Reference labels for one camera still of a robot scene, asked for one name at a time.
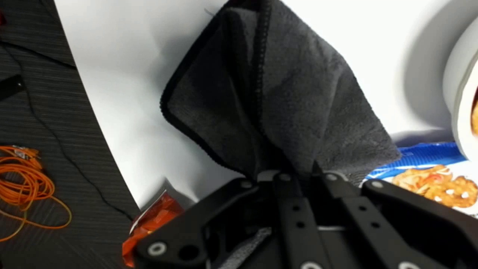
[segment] cable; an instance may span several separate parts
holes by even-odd
[[[3,50],[11,57],[11,60],[16,63],[20,75],[23,74],[23,66],[22,63],[5,48],[3,47]],[[56,141],[58,144],[58,148],[59,148],[59,153],[61,156],[76,169],[76,172],[83,178],[85,183],[88,183],[100,196],[101,202],[109,207],[110,210],[116,211],[118,214],[123,216],[126,220],[132,222],[132,217],[125,213],[123,210],[112,205],[110,202],[106,201],[104,195],[101,193],[100,187],[95,186],[86,175],[85,172],[73,162],[73,159],[64,151],[64,147],[58,138],[58,135],[35,114],[34,111],[34,106],[32,106],[32,102],[31,102],[31,94],[29,94],[29,90],[28,87],[22,86],[22,89],[25,90],[26,93],[26,100],[28,100],[28,109],[29,109],[29,114],[32,115],[32,118]]]
[[[74,66],[74,65],[62,63],[62,62],[59,62],[59,60],[56,60],[56,59],[52,59],[52,57],[49,57],[49,56],[44,56],[44,54],[40,54],[40,53],[37,53],[37,51],[34,51],[34,50],[29,50],[29,48],[22,47],[22,45],[11,44],[11,42],[5,42],[5,41],[1,41],[1,39],[0,39],[0,45],[1,45],[3,48],[13,48],[13,50],[17,50],[17,51],[28,53],[28,54],[32,54],[32,56],[35,56],[35,57],[40,57],[40,59],[43,59],[43,60],[46,60],[46,62],[50,62],[50,63],[53,63],[53,65],[58,65],[58,66],[62,66],[62,68],[76,71],[76,66]]]
[[[0,199],[8,207],[17,210],[22,217],[0,210],[0,216],[19,222],[19,226],[8,236],[0,238],[5,242],[14,238],[25,225],[44,230],[61,230],[71,223],[70,208],[53,196],[55,184],[43,174],[43,166],[37,160],[37,151],[19,147],[0,147]],[[7,180],[7,175],[16,175],[19,180]],[[53,201],[65,210],[68,219],[59,226],[46,226],[28,220],[28,211],[34,202]]]

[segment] orange object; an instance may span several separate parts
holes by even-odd
[[[8,236],[0,238],[0,242],[16,236],[25,225],[46,229],[61,230],[71,222],[68,207],[53,196],[55,184],[43,174],[43,166],[37,159],[37,151],[22,147],[0,147],[0,201],[13,210],[17,216],[0,210],[0,216],[19,222],[19,226]],[[68,219],[59,226],[46,226],[28,220],[28,211],[34,202],[53,201],[65,210]]]
[[[132,225],[129,236],[122,242],[122,262],[126,268],[134,268],[132,251],[134,247],[158,230],[168,222],[174,220],[183,213],[182,207],[167,192],[149,207]]]

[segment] food container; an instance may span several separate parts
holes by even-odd
[[[478,89],[478,18],[452,48],[443,74],[443,99],[452,136],[461,154],[478,163],[478,136],[472,133],[472,108]]]

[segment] screw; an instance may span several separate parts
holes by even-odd
[[[336,175],[333,175],[333,174],[328,174],[328,175],[327,175],[327,180],[328,180],[328,181],[336,181],[336,180],[337,180],[337,177],[336,177]]]
[[[252,189],[252,183],[250,183],[250,181],[242,181],[242,183],[240,183],[240,187],[242,187],[242,189]]]
[[[291,178],[288,174],[280,174],[280,175],[279,175],[279,180],[280,180],[280,181],[289,181],[289,180],[292,180],[292,178]]]
[[[162,256],[165,253],[167,247],[162,242],[155,242],[152,245],[149,245],[147,253],[149,256]]]
[[[398,265],[398,269],[419,269],[416,265],[413,265],[413,263],[409,263],[409,262],[401,262],[400,265]]]
[[[300,269],[322,269],[319,265],[312,263],[312,262],[306,262],[300,266]]]
[[[374,189],[383,189],[383,184],[379,183],[379,181],[373,181],[371,186],[373,186]]]

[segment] hole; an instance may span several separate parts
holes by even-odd
[[[185,245],[179,250],[179,259],[194,260],[198,256],[198,248],[195,245]]]
[[[374,229],[379,229],[379,228],[380,228],[379,223],[374,223],[374,222],[370,223],[370,226],[374,228]]]
[[[303,228],[304,228],[304,223],[297,222],[295,226],[297,226],[297,229],[303,229]]]

